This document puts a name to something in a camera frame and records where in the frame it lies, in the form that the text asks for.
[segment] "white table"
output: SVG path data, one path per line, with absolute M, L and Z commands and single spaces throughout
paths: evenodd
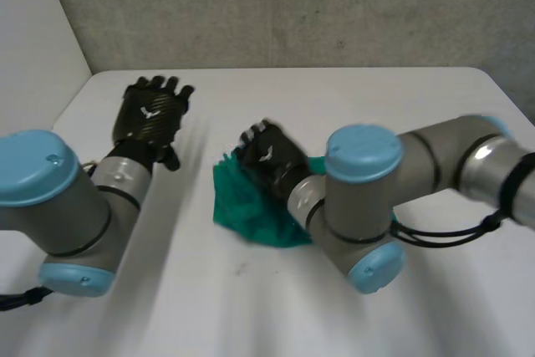
M 214 227 L 211 167 L 252 123 L 270 117 L 311 156 L 355 122 L 397 132 L 463 114 L 497 115 L 525 146 L 535 129 L 475 69 L 220 69 L 95 75 L 54 129 L 81 161 L 110 149 L 121 96 L 141 76 L 177 75 L 197 91 L 176 148 L 159 168 L 120 274 L 103 298 L 52 295 L 0 314 L 1 355 L 531 356 L 535 232 L 506 224 L 446 250 L 407 247 L 402 274 L 357 294 L 316 247 L 277 250 Z M 477 224 L 490 211 L 453 191 L 396 209 L 414 227 Z M 36 284 L 43 254 L 0 236 L 0 291 Z

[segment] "black robotic glove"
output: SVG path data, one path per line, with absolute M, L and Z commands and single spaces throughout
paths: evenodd
M 115 121 L 113 141 L 116 147 L 128 143 L 134 152 L 144 146 L 149 150 L 150 162 L 163 163 L 170 171 L 176 171 L 180 162 L 171 142 L 181 128 L 181 119 L 189 109 L 188 99 L 194 88 L 186 85 L 175 94 L 178 78 L 170 77 L 164 86 L 165 81 L 160 75 L 151 81 L 139 77 L 126 89 Z
M 253 125 L 240 139 L 234 151 L 240 165 L 277 199 L 286 202 L 293 188 L 312 175 L 307 155 L 269 120 Z

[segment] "robotic arm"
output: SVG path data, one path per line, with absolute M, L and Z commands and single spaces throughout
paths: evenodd
M 242 135 L 237 158 L 252 179 L 284 202 L 361 292 L 383 288 L 400 272 L 398 238 L 421 247 L 460 245 L 495 230 L 505 218 L 535 228 L 535 154 L 504 124 L 462 116 L 402 135 L 377 125 L 350 125 L 327 142 L 326 176 L 314 176 L 306 155 L 267 120 Z M 452 188 L 497 208 L 478 227 L 421 232 L 393 219 L 392 207 Z M 464 237 L 429 242 L 420 237 Z
M 0 138 L 0 229 L 26 234 L 47 253 L 40 283 L 55 292 L 97 297 L 108 291 L 126 249 L 152 168 L 176 171 L 171 142 L 193 87 L 177 77 L 139 78 L 124 94 L 114 149 L 91 177 L 54 133 Z

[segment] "light blue joint cap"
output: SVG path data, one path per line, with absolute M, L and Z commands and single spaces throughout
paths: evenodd
M 115 273 L 72 263 L 44 263 L 39 282 L 56 293 L 78 297 L 99 297 L 110 289 Z
M 405 250 L 400 244 L 387 242 L 358 261 L 347 279 L 361 293 L 375 293 L 398 276 L 405 259 Z
M 336 180 L 357 184 L 379 180 L 403 159 L 398 136 L 378 125 L 347 125 L 327 141 L 325 168 Z
M 78 158 L 46 130 L 0 137 L 0 207 L 26 207 L 57 196 L 73 181 Z
M 480 115 L 480 117 L 493 123 L 498 129 L 500 129 L 504 137 L 513 138 L 512 132 L 509 130 L 509 127 L 507 127 L 505 122 L 499 117 L 485 115 Z

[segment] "green cloth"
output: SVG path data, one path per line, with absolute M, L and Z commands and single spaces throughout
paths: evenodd
M 234 154 L 214 165 L 216 200 L 214 222 L 237 232 L 249 242 L 272 247 L 310 244 L 310 236 L 286 206 L 249 180 Z M 325 174 L 324 157 L 310 158 L 311 170 Z

